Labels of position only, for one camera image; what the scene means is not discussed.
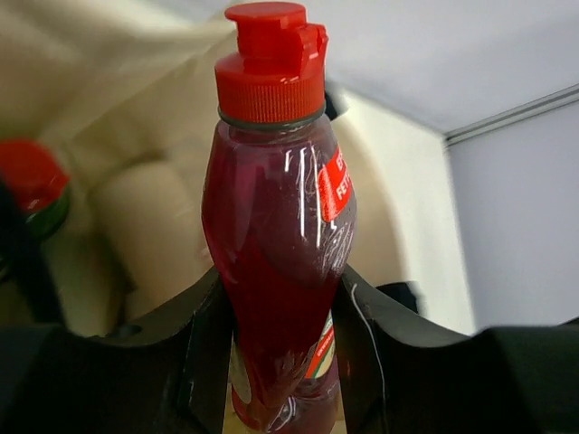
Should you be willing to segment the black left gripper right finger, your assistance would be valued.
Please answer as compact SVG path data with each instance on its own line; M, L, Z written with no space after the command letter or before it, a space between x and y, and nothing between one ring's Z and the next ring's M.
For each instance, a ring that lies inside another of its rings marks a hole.
M437 325L346 269L334 299L351 433L575 433L578 323Z

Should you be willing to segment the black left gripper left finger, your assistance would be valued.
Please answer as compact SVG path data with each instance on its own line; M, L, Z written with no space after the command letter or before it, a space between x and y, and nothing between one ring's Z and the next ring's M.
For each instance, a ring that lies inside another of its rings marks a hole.
M1 332L4 433L218 433L233 314L215 270L105 337Z

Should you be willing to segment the beige pump lotion bottle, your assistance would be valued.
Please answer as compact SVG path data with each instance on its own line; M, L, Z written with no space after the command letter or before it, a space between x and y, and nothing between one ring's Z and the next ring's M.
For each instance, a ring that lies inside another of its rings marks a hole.
M199 186L156 161L125 169L86 196L73 192L66 222L43 247L73 332L105 335L211 267Z

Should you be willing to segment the red dish soap bottle back-label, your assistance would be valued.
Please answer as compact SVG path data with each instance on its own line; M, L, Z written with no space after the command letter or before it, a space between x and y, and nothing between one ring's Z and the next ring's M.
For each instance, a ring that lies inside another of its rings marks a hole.
M219 121L202 224L235 314L233 408L257 433L329 433L339 380L331 306L356 196L326 113L327 32L303 5L234 5L214 67Z

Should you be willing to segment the cream canvas tote bag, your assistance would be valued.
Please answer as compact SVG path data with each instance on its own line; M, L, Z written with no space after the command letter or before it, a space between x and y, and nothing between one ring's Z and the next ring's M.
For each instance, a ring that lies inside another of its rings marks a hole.
M213 64L233 45L223 18L190 24L138 1L4 1L1 136L52 151L71 203L75 190L86 196L156 161L200 196L217 119ZM350 91L332 95L358 198L351 265L373 285L415 281L424 313L457 326L440 139Z

